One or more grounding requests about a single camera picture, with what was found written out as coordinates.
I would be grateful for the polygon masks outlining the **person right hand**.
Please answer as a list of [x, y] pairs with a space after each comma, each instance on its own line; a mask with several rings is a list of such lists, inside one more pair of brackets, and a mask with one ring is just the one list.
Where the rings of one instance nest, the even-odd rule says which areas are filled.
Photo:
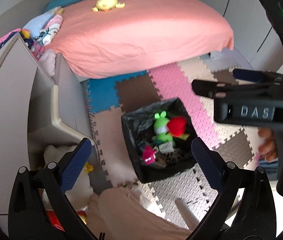
[[264, 139], [264, 142], [258, 147], [258, 153], [261, 159], [264, 159], [268, 163], [275, 161], [278, 154], [273, 131], [269, 128], [258, 128], [258, 135], [261, 139]]

